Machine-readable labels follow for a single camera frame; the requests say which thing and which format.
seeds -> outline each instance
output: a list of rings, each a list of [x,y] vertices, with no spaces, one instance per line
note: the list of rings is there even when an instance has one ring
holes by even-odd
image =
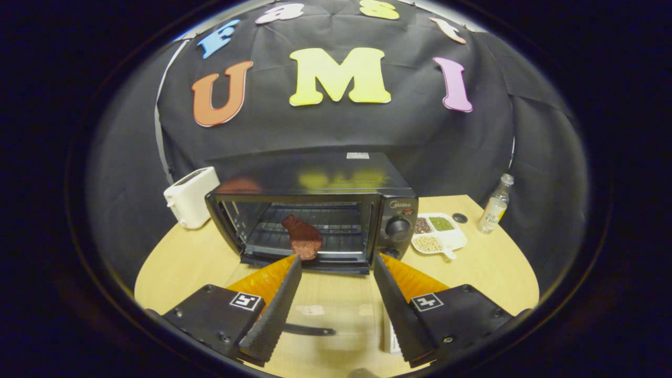
[[[453,229],[453,225],[451,225],[445,218],[430,217],[429,220],[431,221],[431,224],[434,225],[436,231],[448,231]]]
[[[429,228],[429,223],[427,223],[427,219],[418,218],[417,222],[415,223],[415,233],[428,233],[428,232],[431,232],[431,229]]]
[[[433,236],[421,236],[415,239],[414,244],[424,252],[439,252],[444,250],[441,243]]]

bottle cap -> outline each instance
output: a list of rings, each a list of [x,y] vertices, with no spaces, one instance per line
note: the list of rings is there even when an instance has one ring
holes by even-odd
[[[503,174],[502,182],[507,185],[513,185],[513,176],[511,176],[510,174]]]

toaster oven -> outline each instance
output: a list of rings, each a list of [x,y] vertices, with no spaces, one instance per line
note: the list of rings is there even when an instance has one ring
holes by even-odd
[[[323,239],[304,269],[368,274],[374,254],[405,253],[418,198],[383,153],[300,153],[257,161],[209,192],[206,205],[241,262],[292,254],[282,221],[294,215]]]

white plate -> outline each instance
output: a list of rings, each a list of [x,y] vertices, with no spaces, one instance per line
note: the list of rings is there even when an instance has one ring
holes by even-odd
[[[444,218],[445,220],[450,222],[450,224],[453,226],[453,229],[447,231],[436,231],[434,224],[429,220],[430,217]],[[425,218],[427,220],[427,224],[429,225],[429,229],[431,230],[431,232],[414,233],[413,237],[411,238],[411,243],[413,244],[413,247],[422,254],[444,254],[449,259],[455,260],[457,258],[457,255],[455,255],[453,251],[460,249],[466,245],[466,236],[464,236],[458,223],[455,222],[453,218],[449,217],[444,213],[423,213],[418,214],[418,218]],[[417,240],[417,238],[423,236],[430,236],[436,238],[442,245],[442,250],[436,252],[428,252],[418,247],[415,241]]]

screw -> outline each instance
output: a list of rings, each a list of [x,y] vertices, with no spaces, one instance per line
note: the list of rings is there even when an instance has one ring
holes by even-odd
[[[218,338],[221,342],[231,342],[231,338],[228,337],[227,335],[225,335],[224,332],[220,332],[220,333],[218,333],[218,334],[217,334],[217,338]]]

